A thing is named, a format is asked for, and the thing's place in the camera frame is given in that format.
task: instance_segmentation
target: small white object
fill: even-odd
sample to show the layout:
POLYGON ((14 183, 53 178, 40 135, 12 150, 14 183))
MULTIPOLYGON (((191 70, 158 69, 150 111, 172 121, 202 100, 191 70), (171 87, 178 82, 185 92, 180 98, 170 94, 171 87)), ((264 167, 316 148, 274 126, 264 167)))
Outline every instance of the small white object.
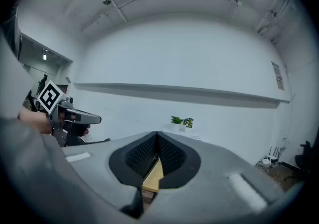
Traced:
POLYGON ((262 198, 240 174, 233 174, 228 178, 237 195, 240 196, 255 213, 259 213, 267 207, 265 199, 262 198))
POLYGON ((267 158, 264 158, 263 160, 262 160, 262 162, 263 162, 263 164, 264 165, 270 165, 270 160, 269 159, 267 159, 267 158))
POLYGON ((86 159, 89 157, 91 157, 91 155, 88 152, 83 152, 83 153, 80 153, 77 155, 68 156, 65 159, 67 162, 74 162, 74 161, 79 161, 79 160, 86 159))
POLYGON ((275 157, 273 155, 267 155, 266 158, 269 159, 271 162, 274 162, 278 159, 277 157, 275 157))

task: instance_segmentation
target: gray plastic surface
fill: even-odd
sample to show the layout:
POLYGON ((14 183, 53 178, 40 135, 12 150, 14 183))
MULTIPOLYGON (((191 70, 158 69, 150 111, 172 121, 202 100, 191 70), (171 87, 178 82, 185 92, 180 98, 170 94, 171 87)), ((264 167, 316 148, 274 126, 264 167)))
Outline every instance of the gray plastic surface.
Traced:
POLYGON ((132 203, 136 188, 122 185, 108 167, 110 154, 144 135, 62 149, 52 136, 42 136, 18 121, 1 121, 0 158, 10 182, 25 202, 53 223, 251 223, 270 221, 292 196, 265 174, 227 149, 165 133, 200 155, 201 167, 178 189, 161 189, 136 220, 119 209, 132 203), (65 156, 89 152, 92 157, 68 163, 65 156), (240 198, 228 177, 240 173, 270 206, 259 215, 240 198))
POLYGON ((0 119, 0 160, 16 192, 48 223, 141 223, 96 194, 66 161, 56 139, 0 119))
POLYGON ((270 177, 248 164, 233 152, 185 136, 164 134, 197 151, 201 166, 195 177, 179 189, 159 190, 147 212, 141 217, 157 223, 207 223, 226 221, 253 214, 237 195, 228 177, 249 174, 249 183, 268 201, 273 202, 282 189, 270 177))
MULTIPOLYGON (((94 145, 66 147, 66 156, 89 152, 92 157, 71 163, 80 177, 113 206, 120 209, 133 201, 135 188, 122 185, 112 174, 110 155, 149 132, 94 145)), ((159 190, 141 219, 147 222, 183 223, 231 220, 254 211, 235 192, 228 177, 241 174, 270 205, 283 194, 267 175, 231 151, 185 136, 165 133, 192 147, 201 158, 201 167, 193 179, 178 189, 159 190)))
POLYGON ((120 209, 133 202, 137 189, 132 186, 123 185, 118 181, 110 170, 109 158, 118 148, 140 139, 149 133, 145 132, 96 144, 70 146, 62 148, 62 150, 65 156, 77 155, 83 152, 88 152, 91 155, 89 158, 71 162, 70 164, 83 181, 98 195, 117 209, 120 209))

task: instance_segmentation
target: gray device housing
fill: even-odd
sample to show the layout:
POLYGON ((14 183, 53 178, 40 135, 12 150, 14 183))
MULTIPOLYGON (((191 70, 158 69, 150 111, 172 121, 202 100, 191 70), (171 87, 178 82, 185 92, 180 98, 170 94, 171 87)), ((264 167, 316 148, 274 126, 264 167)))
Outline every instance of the gray device housing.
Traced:
POLYGON ((82 136, 89 124, 99 124, 102 118, 98 115, 83 112, 73 107, 73 99, 66 97, 66 100, 61 100, 49 115, 49 120, 52 127, 52 135, 56 138, 60 146, 65 146, 67 138, 70 136, 82 136), (65 126, 62 127, 59 122, 60 109, 65 111, 65 126))
POLYGON ((184 186, 160 189, 139 219, 122 212, 138 189, 122 184, 110 169, 110 156, 147 135, 145 132, 97 144, 59 147, 14 120, 1 120, 0 151, 9 181, 41 217, 54 223, 270 223, 291 202, 299 187, 283 194, 269 177, 222 147, 181 135, 163 133, 191 147, 200 168, 184 186), (90 157, 68 163, 67 156, 90 157), (240 173, 267 201, 259 214, 235 193, 230 174, 240 173))

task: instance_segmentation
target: black foam padding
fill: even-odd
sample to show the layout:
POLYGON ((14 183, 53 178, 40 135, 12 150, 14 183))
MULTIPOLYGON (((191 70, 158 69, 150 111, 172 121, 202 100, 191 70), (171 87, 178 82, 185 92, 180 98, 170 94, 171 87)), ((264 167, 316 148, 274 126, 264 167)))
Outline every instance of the black foam padding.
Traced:
POLYGON ((131 168, 129 165, 127 165, 126 161, 128 159, 129 153, 132 150, 134 150, 153 136, 156 136, 156 132, 149 133, 141 139, 136 140, 120 149, 117 149, 111 154, 109 159, 110 169, 121 183, 131 185, 136 188, 141 187, 143 183, 143 177, 139 173, 134 171, 134 169, 132 169, 136 167, 137 170, 137 167, 140 166, 140 164, 134 164, 133 162, 135 161, 132 161, 132 164, 130 164, 132 166, 131 168))
POLYGON ((159 158, 161 160, 163 174, 168 175, 180 168, 186 159, 186 154, 183 150, 176 147, 167 139, 159 136, 159 158))
POLYGON ((157 134, 159 140, 159 158, 164 178, 159 181, 160 189, 174 189, 184 186, 198 172, 200 156, 191 147, 165 135, 157 134))
POLYGON ((158 156, 164 174, 160 189, 184 186, 200 168, 200 157, 194 149, 162 132, 152 132, 117 149, 110 156, 109 166, 121 183, 141 189, 158 156))
POLYGON ((156 137, 157 135, 154 134, 126 154, 125 163, 142 178, 146 176, 150 165, 156 158, 156 137))

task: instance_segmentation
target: floor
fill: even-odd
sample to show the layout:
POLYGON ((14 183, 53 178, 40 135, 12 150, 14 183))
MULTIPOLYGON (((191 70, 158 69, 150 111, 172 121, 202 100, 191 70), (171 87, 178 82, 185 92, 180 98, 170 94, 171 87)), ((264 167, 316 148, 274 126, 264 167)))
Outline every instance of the floor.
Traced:
POLYGON ((275 169, 271 169, 271 171, 261 167, 260 165, 258 165, 257 168, 265 172, 272 179, 274 179, 278 184, 280 184, 280 186, 285 192, 289 190, 294 184, 302 181, 297 178, 288 178, 285 180, 285 178, 289 176, 293 176, 294 172, 293 170, 281 164, 277 164, 275 166, 275 169))
MULTIPOLYGON (((286 177, 293 176, 293 170, 277 164, 274 168, 265 168, 262 166, 262 164, 259 164, 256 166, 256 168, 260 169, 261 171, 265 172, 267 175, 269 175, 274 181, 276 181, 282 189, 286 192, 289 190, 294 184, 300 182, 301 180, 296 179, 296 178, 289 178, 286 179, 286 177)), ((154 196, 153 192, 145 191, 142 190, 142 195, 143 195, 143 207, 144 211, 146 211, 151 203, 152 203, 152 198, 154 196)))

